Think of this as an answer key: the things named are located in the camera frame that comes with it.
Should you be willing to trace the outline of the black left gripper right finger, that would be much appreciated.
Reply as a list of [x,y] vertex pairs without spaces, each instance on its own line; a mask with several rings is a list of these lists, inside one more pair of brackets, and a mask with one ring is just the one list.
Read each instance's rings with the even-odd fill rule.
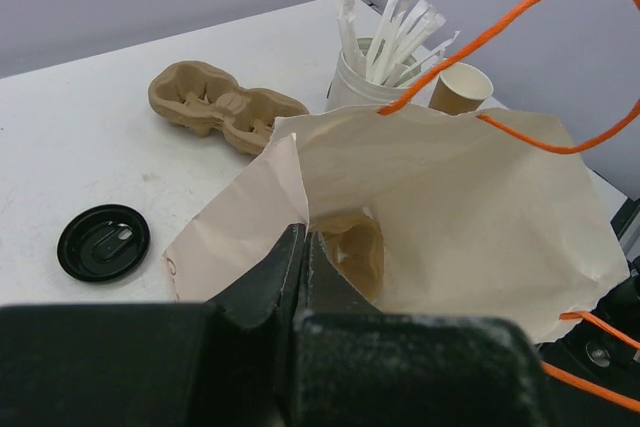
[[378,314],[380,312],[329,259],[319,232],[311,232],[305,267],[305,309],[312,312]]

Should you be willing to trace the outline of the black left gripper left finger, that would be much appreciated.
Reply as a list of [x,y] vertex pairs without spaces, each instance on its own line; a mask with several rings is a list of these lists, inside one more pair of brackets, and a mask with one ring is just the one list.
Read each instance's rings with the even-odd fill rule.
[[262,260],[211,298],[214,329],[276,331],[299,280],[305,240],[305,225],[287,226]]

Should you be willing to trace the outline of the beige paper takeout bag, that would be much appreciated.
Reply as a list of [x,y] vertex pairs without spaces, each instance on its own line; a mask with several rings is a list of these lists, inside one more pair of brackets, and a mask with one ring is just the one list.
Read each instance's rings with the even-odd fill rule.
[[[592,314],[628,277],[582,153],[544,114],[456,116],[412,104],[280,118],[271,140],[168,246],[177,300],[192,313],[197,419],[256,426],[557,426],[549,379],[639,413],[639,399],[552,366],[537,348]],[[305,309],[308,236],[363,210],[379,223],[378,314]],[[306,226],[291,304],[276,331],[214,329],[207,302]]]

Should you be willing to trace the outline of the brown pulp cup carrier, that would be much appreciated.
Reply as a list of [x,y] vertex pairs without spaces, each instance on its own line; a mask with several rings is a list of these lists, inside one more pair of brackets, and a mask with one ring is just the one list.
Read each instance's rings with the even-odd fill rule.
[[384,241],[379,223],[363,210],[337,213],[312,227],[324,238],[329,259],[370,302],[384,280]]
[[307,115],[299,101],[266,88],[245,89],[228,72],[201,61],[165,68],[148,88],[152,110],[200,137],[219,131],[237,151],[257,156],[278,117]]

